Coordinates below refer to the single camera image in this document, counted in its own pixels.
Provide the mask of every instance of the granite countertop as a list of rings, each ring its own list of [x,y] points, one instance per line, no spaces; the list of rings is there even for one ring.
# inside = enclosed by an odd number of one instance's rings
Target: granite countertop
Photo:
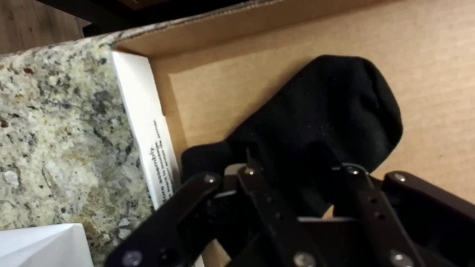
[[[0,56],[0,230],[82,222],[103,265],[152,213],[110,46],[156,27]]]

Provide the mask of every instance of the cardboard box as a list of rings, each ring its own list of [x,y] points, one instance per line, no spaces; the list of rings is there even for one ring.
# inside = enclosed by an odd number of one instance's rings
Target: cardboard box
[[[369,58],[392,86],[406,126],[376,175],[409,170],[475,202],[474,12],[473,0],[260,3],[119,41],[115,58],[119,77],[133,53],[142,64],[128,71],[155,80],[156,113],[177,156],[226,138],[315,56]]]

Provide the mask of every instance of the white object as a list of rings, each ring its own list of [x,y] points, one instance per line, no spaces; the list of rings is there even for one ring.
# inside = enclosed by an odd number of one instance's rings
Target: white object
[[[93,267],[82,224],[0,231],[2,267]]]
[[[179,163],[158,86],[146,56],[113,52],[113,59],[149,193],[158,209],[174,194],[179,181]]]

